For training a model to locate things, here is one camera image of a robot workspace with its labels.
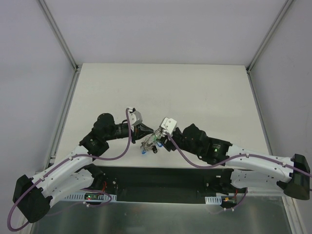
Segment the metal disc keyring organizer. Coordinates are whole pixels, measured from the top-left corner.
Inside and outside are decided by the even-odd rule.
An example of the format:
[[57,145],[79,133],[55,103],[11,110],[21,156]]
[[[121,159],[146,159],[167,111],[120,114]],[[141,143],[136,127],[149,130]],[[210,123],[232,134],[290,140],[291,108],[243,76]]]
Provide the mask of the metal disc keyring organizer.
[[[154,141],[154,136],[158,136],[158,140],[157,141]],[[159,139],[161,137],[161,130],[160,129],[157,129],[155,130],[150,136],[146,137],[142,143],[141,143],[141,152],[142,151],[151,151],[153,153],[153,150],[152,150],[152,147],[153,146],[156,146],[157,149],[158,148],[161,148],[162,145],[159,143]]]

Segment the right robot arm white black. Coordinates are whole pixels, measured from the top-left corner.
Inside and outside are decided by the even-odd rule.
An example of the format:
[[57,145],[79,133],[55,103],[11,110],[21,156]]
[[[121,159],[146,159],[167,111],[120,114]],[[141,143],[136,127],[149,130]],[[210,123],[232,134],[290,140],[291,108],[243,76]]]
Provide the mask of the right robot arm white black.
[[159,127],[158,141],[167,151],[177,150],[192,166],[201,168],[190,161],[185,153],[190,153],[207,163],[205,169],[228,166],[231,175],[219,180],[224,192],[248,187],[267,187],[271,185],[285,195],[299,199],[310,199],[309,164],[305,156],[270,156],[241,148],[228,141],[208,137],[203,130],[191,124],[183,131],[176,126],[162,124]]

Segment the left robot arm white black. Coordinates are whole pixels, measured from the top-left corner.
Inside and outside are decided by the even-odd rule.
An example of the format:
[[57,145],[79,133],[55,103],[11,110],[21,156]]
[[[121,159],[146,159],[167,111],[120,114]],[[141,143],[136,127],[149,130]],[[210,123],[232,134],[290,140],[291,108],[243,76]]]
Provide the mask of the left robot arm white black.
[[13,194],[14,207],[29,223],[42,219],[63,197],[83,188],[99,189],[104,180],[93,164],[109,149],[110,140],[127,138],[128,144],[153,133],[144,125],[141,113],[126,109],[126,120],[116,124],[110,113],[98,116],[88,133],[63,160],[32,176],[17,179]]

